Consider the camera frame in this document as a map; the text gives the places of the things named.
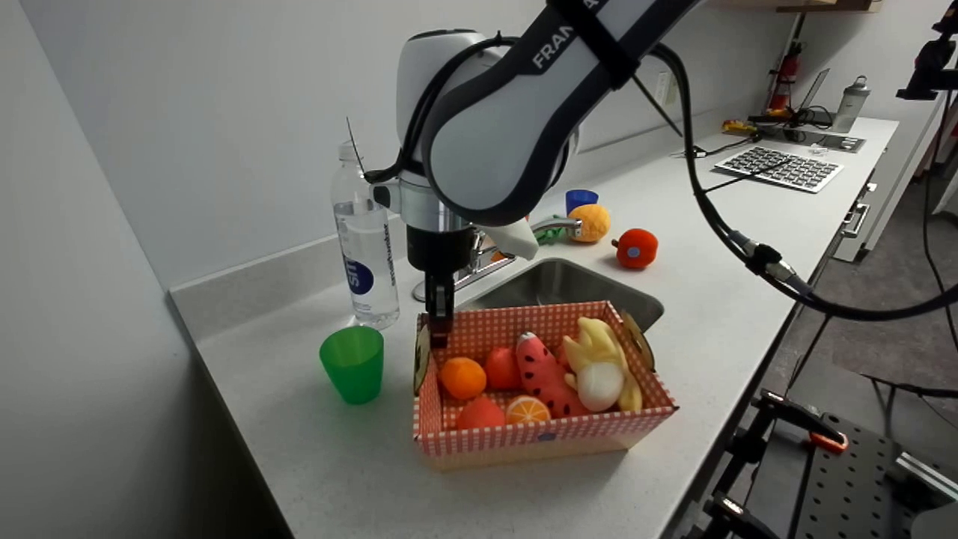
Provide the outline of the orange toy fruit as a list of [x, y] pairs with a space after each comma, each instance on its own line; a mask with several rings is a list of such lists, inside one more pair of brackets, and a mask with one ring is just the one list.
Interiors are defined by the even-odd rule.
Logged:
[[468, 357], [454, 357], [445, 361], [439, 377], [448, 395], [459, 401], [475, 399], [485, 392], [488, 385], [483, 366]]

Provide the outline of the steel sink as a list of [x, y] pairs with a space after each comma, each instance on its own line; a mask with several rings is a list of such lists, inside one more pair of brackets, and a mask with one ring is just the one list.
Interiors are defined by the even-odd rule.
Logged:
[[550, 258], [506, 279], [457, 307], [458, 311], [609, 301], [649, 330], [665, 313], [654, 296], [571, 261]]

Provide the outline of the grey metal bottle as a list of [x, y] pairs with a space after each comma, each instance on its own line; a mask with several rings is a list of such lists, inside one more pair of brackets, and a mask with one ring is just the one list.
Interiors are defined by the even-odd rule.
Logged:
[[834, 119], [831, 131], [834, 133], [848, 133], [858, 120], [866, 99], [871, 95], [871, 88], [867, 85], [865, 75], [856, 76], [855, 81], [843, 89], [842, 98]]

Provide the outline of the red checked cardboard box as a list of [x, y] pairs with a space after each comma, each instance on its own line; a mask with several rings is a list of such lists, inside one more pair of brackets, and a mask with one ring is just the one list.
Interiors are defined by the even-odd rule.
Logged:
[[[483, 366], [494, 347], [516, 352], [516, 342], [525, 332], [536, 334], [558, 360], [565, 335], [578, 337], [580, 317], [603, 320], [614, 331], [642, 390], [640, 412], [612, 407], [608, 412], [527, 425], [456, 429], [458, 414], [474, 399], [459, 401], [448, 395], [439, 377], [445, 361], [468, 357]], [[458, 311], [441, 348], [430, 346], [427, 321], [425, 313], [418, 318], [412, 433], [418, 447], [439, 469], [629, 450], [677, 411], [677, 403], [654, 371], [650, 345], [632, 315], [620, 315], [608, 301]], [[489, 397], [505, 412], [507, 403], [520, 395], [527, 395], [524, 388], [495, 390], [486, 386], [480, 396]]]

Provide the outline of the red-orange toy fruit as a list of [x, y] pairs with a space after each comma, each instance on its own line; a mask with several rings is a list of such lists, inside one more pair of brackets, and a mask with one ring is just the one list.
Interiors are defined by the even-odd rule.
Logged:
[[487, 396], [480, 396], [463, 406], [457, 416], [456, 429], [473, 430], [503, 427], [507, 420], [503, 409]]

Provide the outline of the red fire extinguisher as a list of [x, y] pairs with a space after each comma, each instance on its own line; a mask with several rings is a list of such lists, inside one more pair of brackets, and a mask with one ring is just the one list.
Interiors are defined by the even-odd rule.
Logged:
[[775, 72], [775, 82], [766, 105], [768, 112], [779, 112], [790, 106], [793, 98], [793, 86], [797, 81], [801, 64], [801, 54], [804, 45], [800, 41], [793, 41], [787, 54], [781, 59], [781, 64]]

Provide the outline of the chrome tap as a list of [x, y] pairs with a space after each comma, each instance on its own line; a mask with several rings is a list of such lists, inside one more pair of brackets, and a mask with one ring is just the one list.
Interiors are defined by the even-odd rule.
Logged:
[[[541, 219], [530, 225], [531, 232], [538, 245], [548, 245], [558, 241], [561, 236], [575, 238], [582, 234], [581, 219], [554, 216]], [[453, 277], [454, 290], [459, 291], [504, 269], [516, 260], [516, 256], [506, 255], [485, 232], [477, 231], [470, 250], [470, 262], [465, 269], [460, 269]]]

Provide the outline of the red toy tomato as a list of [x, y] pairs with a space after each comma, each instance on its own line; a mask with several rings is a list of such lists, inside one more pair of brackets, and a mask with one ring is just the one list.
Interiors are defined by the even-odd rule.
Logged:
[[522, 389], [521, 374], [513, 348], [497, 346], [490, 350], [483, 363], [488, 386], [495, 390]]

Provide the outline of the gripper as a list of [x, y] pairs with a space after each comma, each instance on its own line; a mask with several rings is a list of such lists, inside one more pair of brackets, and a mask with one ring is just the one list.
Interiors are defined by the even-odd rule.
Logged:
[[[441, 348], [442, 335], [447, 335], [453, 327], [456, 287], [452, 273], [469, 265], [475, 230], [432, 232], [407, 226], [406, 241], [410, 265], [426, 273], [424, 304], [428, 313], [430, 346]], [[439, 280], [437, 274], [445, 275]]]

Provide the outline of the green plastic cup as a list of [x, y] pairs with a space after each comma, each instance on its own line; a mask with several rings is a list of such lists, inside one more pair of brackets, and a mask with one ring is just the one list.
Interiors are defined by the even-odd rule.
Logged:
[[369, 326], [349, 326], [322, 342], [318, 357], [340, 397], [364, 405], [381, 390], [384, 369], [383, 335]]

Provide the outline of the white keyboard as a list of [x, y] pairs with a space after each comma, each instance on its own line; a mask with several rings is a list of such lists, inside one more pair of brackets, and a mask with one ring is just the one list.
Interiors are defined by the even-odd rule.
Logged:
[[803, 193], [820, 193], [831, 180], [842, 173], [844, 166], [819, 158], [756, 146], [740, 151], [715, 164], [725, 173], [745, 175]]

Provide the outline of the toy watermelon slice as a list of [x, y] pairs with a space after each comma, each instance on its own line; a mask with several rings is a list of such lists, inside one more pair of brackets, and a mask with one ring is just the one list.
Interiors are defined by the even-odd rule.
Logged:
[[566, 383], [564, 366], [536, 334], [522, 333], [514, 355], [525, 392], [544, 403], [553, 419], [591, 413], [582, 405], [577, 390]]

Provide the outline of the black clamp with orange tip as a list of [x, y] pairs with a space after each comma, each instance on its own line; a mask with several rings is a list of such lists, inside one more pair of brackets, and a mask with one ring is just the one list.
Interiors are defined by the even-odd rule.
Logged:
[[813, 447], [831, 454], [842, 454], [849, 446], [849, 438], [832, 427], [820, 414], [811, 412], [785, 396], [770, 390], [760, 390], [752, 399], [751, 405], [760, 415], [769, 416], [773, 421], [781, 420], [803, 430]]

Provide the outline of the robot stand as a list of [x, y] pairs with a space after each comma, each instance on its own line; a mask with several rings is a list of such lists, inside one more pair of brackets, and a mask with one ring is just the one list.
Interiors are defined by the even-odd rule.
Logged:
[[682, 539], [958, 539], [958, 447], [940, 458], [842, 410], [808, 409], [848, 449], [815, 448], [756, 410], [727, 444], [730, 461], [704, 504], [708, 525]]

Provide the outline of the white toy ball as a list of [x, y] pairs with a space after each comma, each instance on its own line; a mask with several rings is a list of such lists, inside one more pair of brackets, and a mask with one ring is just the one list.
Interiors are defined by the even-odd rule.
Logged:
[[576, 379], [579, 401], [594, 413], [605, 412], [616, 405], [625, 383], [622, 368], [609, 362], [586, 365], [579, 369]]

